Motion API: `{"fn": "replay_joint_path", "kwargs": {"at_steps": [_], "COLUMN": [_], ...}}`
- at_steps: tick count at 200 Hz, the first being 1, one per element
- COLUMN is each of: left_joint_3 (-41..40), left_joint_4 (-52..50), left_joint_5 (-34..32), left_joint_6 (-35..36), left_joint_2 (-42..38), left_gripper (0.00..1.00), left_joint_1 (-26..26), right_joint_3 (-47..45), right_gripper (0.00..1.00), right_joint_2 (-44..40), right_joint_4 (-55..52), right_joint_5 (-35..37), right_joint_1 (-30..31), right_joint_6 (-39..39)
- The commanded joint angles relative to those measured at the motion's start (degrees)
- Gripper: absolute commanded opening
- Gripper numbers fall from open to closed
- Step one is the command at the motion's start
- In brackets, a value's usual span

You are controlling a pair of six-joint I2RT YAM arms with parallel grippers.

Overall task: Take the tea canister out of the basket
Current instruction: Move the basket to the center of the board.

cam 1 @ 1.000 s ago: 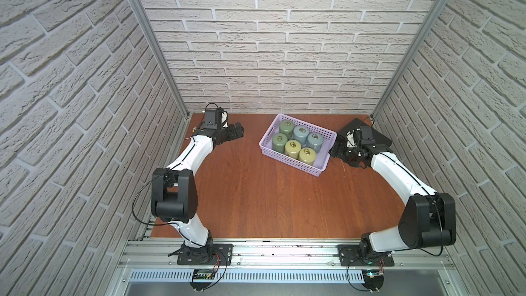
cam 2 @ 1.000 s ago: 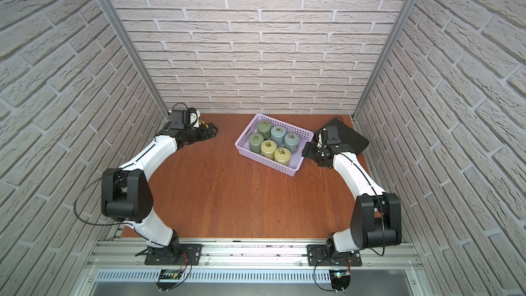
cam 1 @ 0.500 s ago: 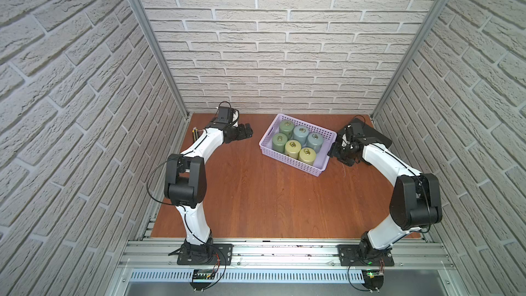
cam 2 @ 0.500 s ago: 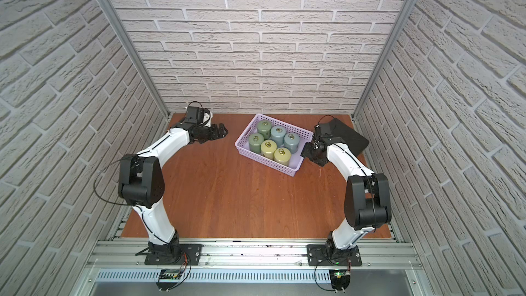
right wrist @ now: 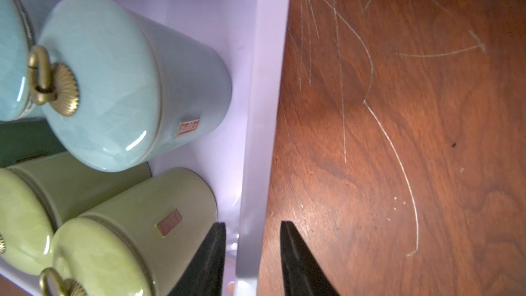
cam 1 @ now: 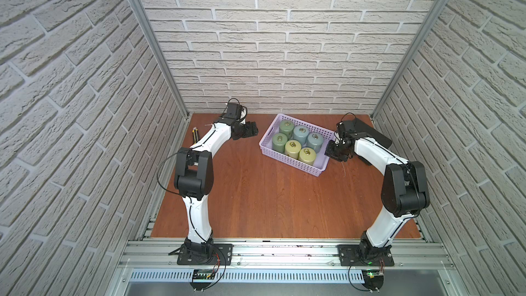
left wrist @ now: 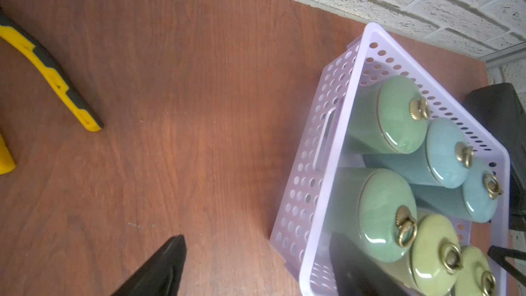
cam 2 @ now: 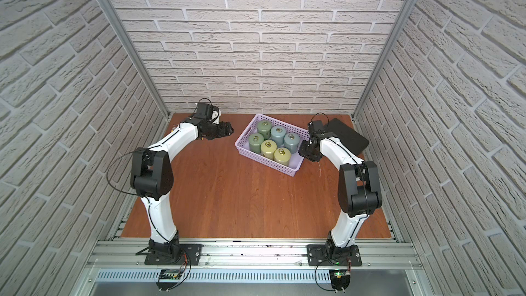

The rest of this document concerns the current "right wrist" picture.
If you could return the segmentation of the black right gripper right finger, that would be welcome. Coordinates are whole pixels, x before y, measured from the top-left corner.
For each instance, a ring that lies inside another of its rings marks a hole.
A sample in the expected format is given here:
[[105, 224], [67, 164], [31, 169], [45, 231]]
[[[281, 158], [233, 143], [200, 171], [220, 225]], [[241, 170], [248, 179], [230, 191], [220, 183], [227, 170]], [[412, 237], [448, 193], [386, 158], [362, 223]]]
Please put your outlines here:
[[280, 253], [285, 295], [339, 295], [291, 221], [281, 223]]

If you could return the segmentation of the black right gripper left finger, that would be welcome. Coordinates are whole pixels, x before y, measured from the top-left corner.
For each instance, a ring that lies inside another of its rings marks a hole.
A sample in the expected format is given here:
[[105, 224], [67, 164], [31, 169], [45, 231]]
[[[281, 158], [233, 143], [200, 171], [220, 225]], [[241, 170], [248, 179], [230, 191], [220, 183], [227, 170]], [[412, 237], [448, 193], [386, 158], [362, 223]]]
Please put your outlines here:
[[216, 222], [169, 295], [222, 295], [226, 226]]

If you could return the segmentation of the yellow-green canister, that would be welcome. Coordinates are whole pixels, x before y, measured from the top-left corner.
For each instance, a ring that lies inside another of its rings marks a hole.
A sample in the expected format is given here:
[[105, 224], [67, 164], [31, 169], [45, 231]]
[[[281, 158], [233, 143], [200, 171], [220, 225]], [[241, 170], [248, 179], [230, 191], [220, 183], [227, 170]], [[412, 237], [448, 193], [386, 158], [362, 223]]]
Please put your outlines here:
[[196, 173], [170, 169], [68, 220], [41, 271], [43, 295], [168, 295], [216, 222]]
[[68, 220], [151, 177], [142, 163], [98, 171], [67, 152], [1, 169], [1, 258], [25, 274], [52, 264], [54, 234]]

